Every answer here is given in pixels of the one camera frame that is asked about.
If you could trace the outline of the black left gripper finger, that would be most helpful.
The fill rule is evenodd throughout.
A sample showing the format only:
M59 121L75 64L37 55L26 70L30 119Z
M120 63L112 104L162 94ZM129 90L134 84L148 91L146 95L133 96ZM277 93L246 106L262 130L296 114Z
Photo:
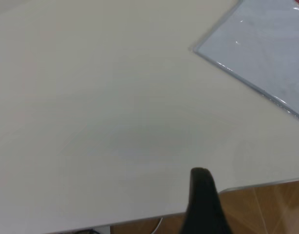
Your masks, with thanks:
M231 234L211 172L190 171L188 207L181 234Z

